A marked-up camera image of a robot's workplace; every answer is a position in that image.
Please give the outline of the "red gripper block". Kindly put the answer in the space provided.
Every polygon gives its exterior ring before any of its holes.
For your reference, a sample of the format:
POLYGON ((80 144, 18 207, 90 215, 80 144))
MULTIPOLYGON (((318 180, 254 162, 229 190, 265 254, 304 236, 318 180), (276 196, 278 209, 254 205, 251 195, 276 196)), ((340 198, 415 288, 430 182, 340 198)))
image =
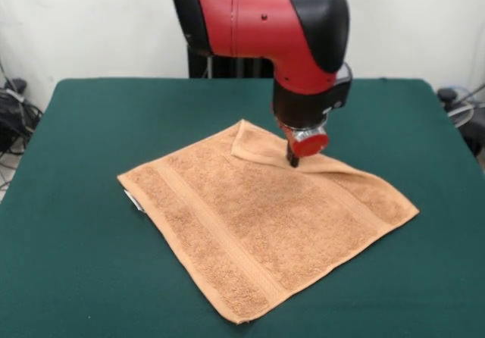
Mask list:
POLYGON ((325 121, 305 128, 290 127, 282 122, 278 122, 278 125, 287 140, 286 159, 291 167, 299 166, 298 157, 316 155, 325 149, 329 143, 325 121))

